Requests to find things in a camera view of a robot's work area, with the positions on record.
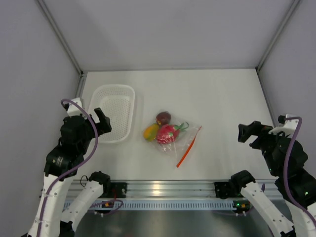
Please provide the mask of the fake yellow mango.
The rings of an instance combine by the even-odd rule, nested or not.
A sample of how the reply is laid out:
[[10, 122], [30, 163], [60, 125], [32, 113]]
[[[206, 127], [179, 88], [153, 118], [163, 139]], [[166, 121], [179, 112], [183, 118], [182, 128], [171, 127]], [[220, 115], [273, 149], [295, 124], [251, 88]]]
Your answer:
[[157, 132], [159, 131], [160, 126], [158, 124], [152, 124], [145, 129], [143, 132], [143, 137], [146, 141], [153, 141], [156, 138]]

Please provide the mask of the clear zip top bag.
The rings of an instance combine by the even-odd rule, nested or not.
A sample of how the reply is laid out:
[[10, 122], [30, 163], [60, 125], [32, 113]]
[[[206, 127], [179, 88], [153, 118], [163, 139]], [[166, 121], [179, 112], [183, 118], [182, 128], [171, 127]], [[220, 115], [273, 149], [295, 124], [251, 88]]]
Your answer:
[[162, 154], [175, 159], [179, 168], [188, 156], [202, 126], [180, 118], [167, 110], [159, 110], [143, 129], [143, 139]]

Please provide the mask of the fake red dragon fruit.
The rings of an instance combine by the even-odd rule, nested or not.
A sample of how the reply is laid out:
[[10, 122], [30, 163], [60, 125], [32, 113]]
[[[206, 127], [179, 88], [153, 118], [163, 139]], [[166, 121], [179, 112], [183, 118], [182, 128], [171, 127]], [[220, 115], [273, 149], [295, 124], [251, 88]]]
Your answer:
[[186, 131], [189, 127], [188, 122], [184, 122], [180, 125], [166, 124], [162, 126], [156, 135], [156, 141], [160, 145], [170, 144], [176, 141], [179, 134]]

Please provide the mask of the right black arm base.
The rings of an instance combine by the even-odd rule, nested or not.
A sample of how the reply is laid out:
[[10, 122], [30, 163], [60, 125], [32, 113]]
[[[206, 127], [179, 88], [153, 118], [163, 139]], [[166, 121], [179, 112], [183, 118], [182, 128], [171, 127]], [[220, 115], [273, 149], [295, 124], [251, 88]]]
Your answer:
[[220, 199], [233, 198], [235, 196], [234, 190], [229, 182], [215, 182], [215, 195]]

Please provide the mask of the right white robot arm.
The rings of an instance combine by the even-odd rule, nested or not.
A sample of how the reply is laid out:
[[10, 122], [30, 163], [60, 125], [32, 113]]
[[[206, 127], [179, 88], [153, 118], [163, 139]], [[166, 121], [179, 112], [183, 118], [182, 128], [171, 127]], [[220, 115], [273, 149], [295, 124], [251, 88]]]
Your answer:
[[259, 150], [274, 177], [272, 190], [263, 191], [249, 171], [229, 179], [231, 192], [250, 202], [275, 237], [314, 237], [316, 235], [316, 179], [305, 168], [308, 160], [297, 141], [301, 117], [279, 117], [279, 126], [254, 121], [239, 124], [238, 138]]

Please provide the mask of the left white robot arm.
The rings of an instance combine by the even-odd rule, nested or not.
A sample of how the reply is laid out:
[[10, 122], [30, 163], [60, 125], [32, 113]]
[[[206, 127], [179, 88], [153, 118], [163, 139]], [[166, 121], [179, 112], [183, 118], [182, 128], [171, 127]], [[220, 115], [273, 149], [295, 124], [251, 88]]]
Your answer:
[[82, 114], [64, 118], [58, 145], [46, 157], [39, 207], [25, 236], [73, 237], [93, 203], [111, 193], [110, 176], [101, 171], [93, 172], [71, 205], [64, 207], [68, 190], [77, 174], [77, 166], [85, 162], [83, 156], [91, 140], [112, 130], [110, 119], [102, 110], [96, 108], [94, 111], [98, 122]]

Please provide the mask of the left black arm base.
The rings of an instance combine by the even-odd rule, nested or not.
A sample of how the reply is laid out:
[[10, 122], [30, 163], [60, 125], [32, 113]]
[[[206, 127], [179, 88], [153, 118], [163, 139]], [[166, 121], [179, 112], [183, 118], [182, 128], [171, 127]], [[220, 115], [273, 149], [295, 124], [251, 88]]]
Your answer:
[[108, 193], [108, 197], [112, 199], [126, 198], [126, 191], [126, 182], [112, 182]]

